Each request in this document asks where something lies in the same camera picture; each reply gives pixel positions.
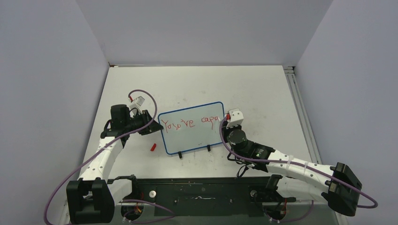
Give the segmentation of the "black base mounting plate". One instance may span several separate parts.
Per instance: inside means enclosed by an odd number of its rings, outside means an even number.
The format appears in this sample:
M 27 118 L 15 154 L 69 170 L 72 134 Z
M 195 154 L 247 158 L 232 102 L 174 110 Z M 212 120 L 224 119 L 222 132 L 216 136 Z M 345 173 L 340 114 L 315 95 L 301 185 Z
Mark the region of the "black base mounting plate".
M 277 193 L 280 175 L 242 178 L 174 178 L 136 179 L 132 193 L 125 200 L 139 199 L 156 203 L 178 216 L 262 215 L 260 204 L 270 210 L 282 203 L 293 203 L 295 197 Z

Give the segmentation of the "aluminium right side rail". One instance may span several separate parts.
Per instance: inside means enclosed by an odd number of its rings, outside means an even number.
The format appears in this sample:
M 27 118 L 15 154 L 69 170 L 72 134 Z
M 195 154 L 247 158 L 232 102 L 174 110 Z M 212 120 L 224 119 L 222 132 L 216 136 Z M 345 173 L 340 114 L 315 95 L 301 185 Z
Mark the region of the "aluminium right side rail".
M 291 91 L 292 99 L 296 107 L 298 118 L 302 127 L 303 135 L 306 141 L 307 148 L 310 153 L 312 162 L 322 164 L 321 156 L 318 150 L 318 146 L 315 140 L 315 136 L 310 124 L 309 117 L 307 115 L 304 102 L 299 90 L 296 74 L 293 66 L 283 67 L 288 86 Z

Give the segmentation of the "blue-framed whiteboard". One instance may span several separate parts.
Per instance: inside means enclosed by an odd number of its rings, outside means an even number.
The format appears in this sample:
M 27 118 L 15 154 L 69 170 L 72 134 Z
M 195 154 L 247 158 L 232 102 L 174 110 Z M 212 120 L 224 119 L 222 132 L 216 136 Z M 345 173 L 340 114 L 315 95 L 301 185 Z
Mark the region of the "blue-framed whiteboard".
M 164 127 L 161 133 L 166 153 L 174 155 L 220 144 L 218 118 L 223 116 L 220 101 L 160 113 L 158 123 Z

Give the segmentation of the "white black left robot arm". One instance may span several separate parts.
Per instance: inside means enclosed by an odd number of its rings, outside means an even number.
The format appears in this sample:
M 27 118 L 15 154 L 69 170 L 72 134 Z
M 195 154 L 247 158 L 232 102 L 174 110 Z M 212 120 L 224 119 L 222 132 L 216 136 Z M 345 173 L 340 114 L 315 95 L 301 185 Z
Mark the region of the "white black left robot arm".
M 140 135 L 163 130 L 147 110 L 131 116 L 127 105 L 113 105 L 110 113 L 111 118 L 100 134 L 97 156 L 90 160 L 79 178 L 66 187 L 69 218 L 74 225 L 112 221 L 116 192 L 110 190 L 107 182 L 117 156 L 134 130 Z

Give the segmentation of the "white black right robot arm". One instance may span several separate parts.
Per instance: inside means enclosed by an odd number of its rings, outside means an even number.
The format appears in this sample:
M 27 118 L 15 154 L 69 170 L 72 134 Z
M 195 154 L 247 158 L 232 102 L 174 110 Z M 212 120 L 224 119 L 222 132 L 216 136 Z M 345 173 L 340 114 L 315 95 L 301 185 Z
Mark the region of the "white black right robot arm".
M 321 165 L 286 155 L 248 140 L 241 125 L 231 127 L 227 120 L 221 121 L 219 136 L 236 161 L 272 174 L 265 188 L 268 199 L 312 200 L 342 215 L 356 215 L 362 183 L 348 165 Z

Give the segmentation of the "red marker cap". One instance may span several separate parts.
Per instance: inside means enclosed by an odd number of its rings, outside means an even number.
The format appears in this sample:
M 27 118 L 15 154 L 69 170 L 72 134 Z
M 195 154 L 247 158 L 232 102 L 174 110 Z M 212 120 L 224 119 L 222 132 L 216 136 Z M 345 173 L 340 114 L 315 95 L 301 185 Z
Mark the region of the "red marker cap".
M 150 151 L 154 151 L 154 150 L 155 150 L 155 148 L 156 148 L 156 146 L 157 146 L 157 144 L 155 144 L 155 143 L 154 143 L 154 144 L 152 145 L 152 147 L 151 147 Z

